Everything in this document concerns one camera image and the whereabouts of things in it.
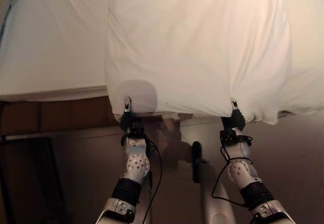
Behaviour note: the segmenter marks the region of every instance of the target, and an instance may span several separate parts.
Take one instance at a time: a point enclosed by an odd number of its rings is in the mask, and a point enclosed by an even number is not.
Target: robotic arm
[[[220,132],[220,139],[228,161],[227,175],[237,185],[253,217],[253,223],[296,224],[258,177],[250,160],[252,138],[241,133],[245,119],[236,101],[232,101],[232,109],[231,117],[222,117],[224,130]]]
[[[139,120],[132,118],[130,98],[125,99],[125,110],[120,126],[126,133],[121,139],[121,145],[125,148],[127,157],[126,172],[118,180],[96,224],[120,224],[134,221],[143,178],[150,169],[146,156],[144,127]]]

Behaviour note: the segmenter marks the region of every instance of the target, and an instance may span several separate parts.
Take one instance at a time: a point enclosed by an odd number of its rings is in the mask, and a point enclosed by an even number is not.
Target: white sheet
[[[107,95],[107,0],[18,0],[0,48],[0,100]]]
[[[106,78],[113,113],[122,112],[127,95],[139,113],[216,116],[229,116],[234,98],[247,121],[268,123],[277,122],[280,110],[310,113],[323,106],[323,39],[296,36],[304,28],[313,32],[314,23],[322,33],[322,0],[108,4]],[[307,17],[290,14],[294,4],[302,4]],[[299,28],[294,19],[300,20]],[[303,39],[312,53],[300,44]]]

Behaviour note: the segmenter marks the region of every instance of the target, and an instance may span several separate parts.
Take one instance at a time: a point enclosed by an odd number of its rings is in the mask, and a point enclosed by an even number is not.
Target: black wire
[[[155,152],[155,150],[156,150],[156,147],[155,146],[150,146],[150,148],[153,148],[153,150],[150,149],[149,156],[151,156]]]
[[[160,177],[159,177],[159,180],[158,180],[158,182],[157,182],[157,186],[156,186],[156,188],[155,188],[154,194],[153,194],[153,196],[152,196],[152,198],[151,198],[151,200],[150,200],[150,203],[148,204],[148,207],[147,207],[147,209],[146,209],[145,216],[144,216],[144,219],[143,219],[142,224],[145,223],[145,220],[146,220],[147,214],[148,214],[148,212],[149,212],[149,210],[150,210],[150,207],[151,207],[151,205],[152,205],[152,202],[153,202],[153,200],[154,200],[154,197],[155,197],[155,195],[156,195],[156,193],[157,193],[158,188],[160,187],[161,180],[162,180],[162,174],[163,174],[163,168],[162,168],[162,157],[161,157],[160,151],[158,150],[156,144],[154,144],[153,141],[151,141],[151,140],[148,139],[148,138],[146,138],[146,140],[149,141],[152,145],[154,145],[154,148],[156,149],[156,152],[157,152],[157,154],[158,154],[158,158],[159,158],[159,165],[160,165]]]
[[[246,157],[233,157],[233,158],[230,158],[230,156],[229,156],[227,150],[226,150],[225,147],[223,147],[223,146],[221,147],[220,152],[221,152],[222,156],[224,157],[224,159],[226,160],[226,164],[224,165],[224,167],[222,168],[222,170],[220,171],[220,173],[219,173],[218,176],[217,176],[216,182],[215,182],[214,187],[213,187],[213,190],[212,190],[211,197],[212,197],[213,199],[224,200],[224,201],[227,201],[227,202],[229,202],[229,203],[232,203],[232,204],[235,204],[235,205],[238,205],[238,206],[241,206],[241,207],[247,208],[248,206],[247,206],[246,204],[241,204],[241,203],[238,203],[238,202],[235,202],[235,201],[232,201],[232,200],[229,200],[229,199],[226,199],[226,198],[220,197],[220,196],[214,196],[214,192],[215,192],[215,190],[216,190],[216,187],[217,187],[217,184],[218,184],[218,182],[219,182],[219,179],[221,178],[221,176],[222,176],[223,172],[225,171],[225,169],[226,169],[226,168],[228,167],[228,165],[230,164],[230,161],[231,161],[231,160],[235,160],[235,159],[244,159],[244,160],[248,160],[248,161],[250,161],[251,164],[252,164],[252,160],[251,160],[250,158],[246,158]]]

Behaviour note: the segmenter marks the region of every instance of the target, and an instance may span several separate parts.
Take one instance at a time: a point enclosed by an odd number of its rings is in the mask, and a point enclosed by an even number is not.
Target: white fabric
[[[97,97],[107,84],[114,113],[126,95],[136,112],[228,116],[233,97],[247,120],[311,113],[324,100],[323,7],[323,0],[19,0],[0,48],[0,100]]]
[[[0,48],[0,100],[107,95],[107,0],[18,0]]]
[[[134,109],[277,119],[289,74],[285,0],[109,0],[107,85]],[[134,91],[134,84],[142,85]],[[139,97],[138,91],[154,91]]]

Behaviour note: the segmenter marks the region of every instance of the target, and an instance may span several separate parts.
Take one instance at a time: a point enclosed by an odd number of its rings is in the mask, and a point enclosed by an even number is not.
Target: black clamp
[[[124,146],[125,139],[131,137],[134,139],[146,139],[146,134],[144,134],[144,125],[140,118],[130,118],[129,114],[121,118],[120,127],[126,133],[120,140],[122,146]]]
[[[236,101],[232,101],[232,115],[231,117],[221,117],[224,130],[220,131],[220,140],[222,146],[232,145],[237,142],[247,142],[251,146],[252,137],[249,136],[238,136],[235,128],[242,131],[245,127],[245,119],[240,110],[237,107]]]

